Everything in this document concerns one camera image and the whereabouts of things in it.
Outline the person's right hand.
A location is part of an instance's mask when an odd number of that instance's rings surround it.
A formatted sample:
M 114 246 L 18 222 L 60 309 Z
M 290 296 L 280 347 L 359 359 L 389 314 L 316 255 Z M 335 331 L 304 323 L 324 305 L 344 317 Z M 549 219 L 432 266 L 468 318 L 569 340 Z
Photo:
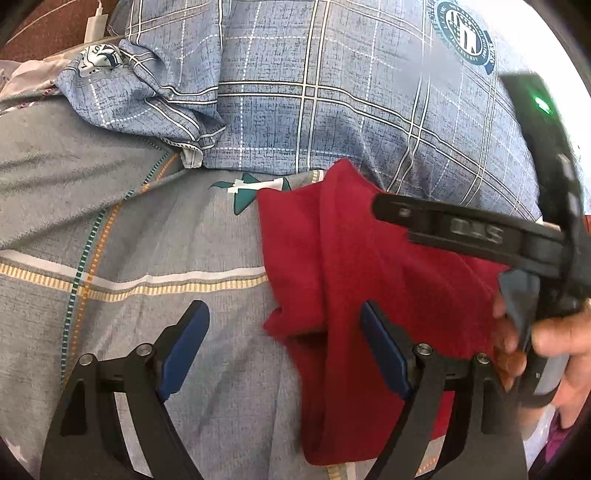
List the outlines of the person's right hand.
M 493 334 L 494 364 L 504 387 L 509 390 L 525 371 L 526 355 L 518 348 L 519 334 L 507 316 L 506 303 L 498 294 L 493 302 L 497 327 Z M 590 303 L 568 317 L 549 318 L 532 330 L 534 351 L 544 357 L 567 354 L 569 363 L 552 404 L 556 407 L 560 426 L 572 427 L 590 393 Z

